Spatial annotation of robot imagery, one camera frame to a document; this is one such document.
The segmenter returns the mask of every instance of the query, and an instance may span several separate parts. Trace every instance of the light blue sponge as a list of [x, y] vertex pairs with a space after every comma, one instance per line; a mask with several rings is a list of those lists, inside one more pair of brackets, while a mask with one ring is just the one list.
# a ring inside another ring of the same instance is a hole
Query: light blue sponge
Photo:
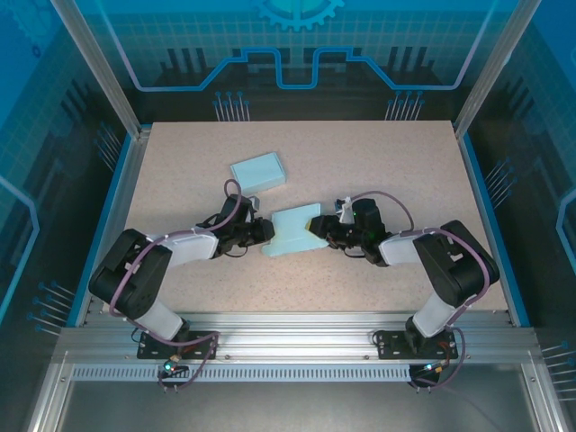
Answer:
[[272, 213], [274, 237], [270, 244], [262, 247], [262, 252], [269, 257], [278, 257], [284, 254], [325, 248], [328, 242], [316, 237], [306, 229], [310, 219], [316, 216], [320, 216], [319, 203]]
[[238, 162], [231, 165], [230, 169], [245, 196], [286, 183], [286, 174], [276, 153]]

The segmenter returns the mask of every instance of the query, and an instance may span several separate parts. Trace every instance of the mounting plate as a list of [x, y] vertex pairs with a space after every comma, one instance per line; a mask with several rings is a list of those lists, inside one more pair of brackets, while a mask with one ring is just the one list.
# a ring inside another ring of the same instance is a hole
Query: mounting plate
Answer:
[[377, 330], [372, 334], [372, 341], [378, 349], [380, 360], [442, 360], [446, 358], [446, 352], [438, 345], [441, 342], [446, 342], [448, 345], [454, 343], [450, 348], [450, 359], [458, 358], [454, 333], [448, 331], [431, 337], [417, 355], [412, 352], [403, 331]]
[[[188, 340], [194, 340], [197, 338], [202, 338], [204, 336], [210, 335], [211, 331], [192, 331], [188, 332]], [[203, 360], [206, 356], [206, 353], [210, 349], [210, 343], [212, 341], [210, 339], [202, 342], [193, 347], [190, 351], [186, 351], [182, 353], [183, 360]], [[216, 350], [218, 347], [216, 346], [210, 356], [208, 357], [209, 360], [213, 360], [216, 358]], [[136, 357], [141, 360], [167, 360], [170, 356], [173, 356], [178, 351], [176, 346], [168, 346], [164, 345], [161, 342], [155, 340], [149, 334], [142, 332], [140, 334], [140, 343], [138, 347], [138, 352]]]

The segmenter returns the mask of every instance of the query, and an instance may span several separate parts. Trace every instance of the gear logo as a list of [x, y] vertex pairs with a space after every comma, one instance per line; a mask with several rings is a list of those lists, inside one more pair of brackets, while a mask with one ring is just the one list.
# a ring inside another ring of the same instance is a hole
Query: gear logo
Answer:
[[326, 17], [334, 18], [336, 8], [344, 6], [344, 0], [255, 0], [260, 18], [268, 18], [270, 24], [280, 24], [282, 30], [324, 25]]
[[38, 47], [49, 35], [52, 11], [49, 0], [0, 0], [0, 13], [11, 12], [18, 28]]

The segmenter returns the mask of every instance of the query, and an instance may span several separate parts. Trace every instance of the blue enclosure wall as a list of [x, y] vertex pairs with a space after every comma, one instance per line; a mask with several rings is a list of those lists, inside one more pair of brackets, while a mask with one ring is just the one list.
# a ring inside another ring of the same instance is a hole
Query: blue enclosure wall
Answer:
[[541, 3], [470, 128], [544, 346], [563, 338], [576, 343], [574, 16], [574, 2]]
[[125, 130], [50, 2], [0, 2], [0, 40], [0, 405], [13, 431], [68, 314], [39, 284], [76, 290]]
[[455, 119], [516, 1], [78, 4], [154, 122]]

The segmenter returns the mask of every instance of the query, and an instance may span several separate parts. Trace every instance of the speckled work surface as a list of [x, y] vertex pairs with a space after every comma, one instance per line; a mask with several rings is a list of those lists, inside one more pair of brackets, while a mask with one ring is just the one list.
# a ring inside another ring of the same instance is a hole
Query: speckled work surface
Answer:
[[[126, 226], [149, 234], [192, 227], [221, 209], [230, 164], [276, 151], [287, 183], [260, 193], [260, 214], [380, 189], [410, 209], [417, 228], [459, 219], [486, 236], [449, 121], [155, 123]], [[376, 197], [388, 230], [409, 224]], [[421, 265], [380, 268], [325, 248], [269, 258], [252, 247], [177, 267], [160, 298], [176, 311], [413, 311], [432, 287]], [[476, 309], [502, 310], [499, 284]]]

